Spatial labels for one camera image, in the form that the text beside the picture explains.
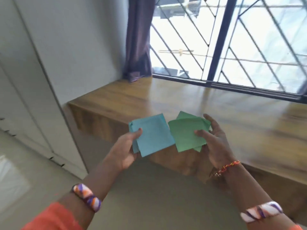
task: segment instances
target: beaded bracelet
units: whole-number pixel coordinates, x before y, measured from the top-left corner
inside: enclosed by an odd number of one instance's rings
[[[213,176],[220,177],[220,176],[222,176],[222,173],[227,171],[228,167],[235,166],[235,165],[238,165],[238,164],[241,164],[241,162],[240,161],[234,161],[234,162],[230,163],[229,165],[225,165],[218,172],[214,173]]]
[[[82,199],[94,212],[98,212],[101,206],[101,201],[94,196],[93,192],[84,184],[74,185],[71,191]]]
[[[265,219],[282,214],[281,206],[274,201],[247,209],[244,213],[241,212],[241,217],[246,223],[254,222],[255,220]]]

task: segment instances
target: wooden surface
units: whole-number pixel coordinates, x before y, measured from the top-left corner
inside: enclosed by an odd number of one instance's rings
[[[137,118],[163,113],[168,122],[181,110],[196,116],[208,113],[226,132],[237,159],[275,201],[284,202],[291,214],[307,202],[307,105],[142,78],[113,82],[69,106],[80,130],[110,142],[128,132],[128,123]],[[206,155],[193,149],[178,153],[171,146],[150,158],[202,182],[212,169]]]

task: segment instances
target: stack of blue paper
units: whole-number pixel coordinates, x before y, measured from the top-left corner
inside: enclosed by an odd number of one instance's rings
[[[136,119],[129,123],[130,132],[138,131],[140,127],[143,133],[133,141],[132,148],[134,153],[141,152],[142,157],[175,144],[163,114]]]

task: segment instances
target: purple curtain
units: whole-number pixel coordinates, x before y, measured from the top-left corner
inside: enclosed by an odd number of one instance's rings
[[[149,36],[156,0],[129,0],[124,78],[130,82],[152,74]]]

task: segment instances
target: person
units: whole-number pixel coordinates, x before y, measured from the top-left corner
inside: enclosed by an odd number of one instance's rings
[[[209,160],[213,166],[221,169],[236,161],[236,158],[219,124],[207,114],[204,117],[211,121],[212,131],[196,130],[195,134],[206,139],[207,144],[203,146],[202,150],[209,154]],[[132,141],[141,134],[142,129],[140,128],[137,132],[129,132],[119,137],[105,159],[82,181],[83,186],[90,189],[97,197],[96,201],[99,206],[101,205],[99,200],[103,201],[106,197],[116,177],[136,160],[137,154],[132,152],[131,146]],[[227,167],[222,176],[224,176],[240,212],[246,213],[246,210],[250,210],[252,207],[259,209],[260,205],[272,201],[240,163]],[[94,214],[94,210],[84,200],[76,193],[70,192],[26,224],[23,230],[83,230],[88,228]],[[256,221],[250,219],[250,221],[252,222],[247,224],[249,230],[301,229],[283,213]]]

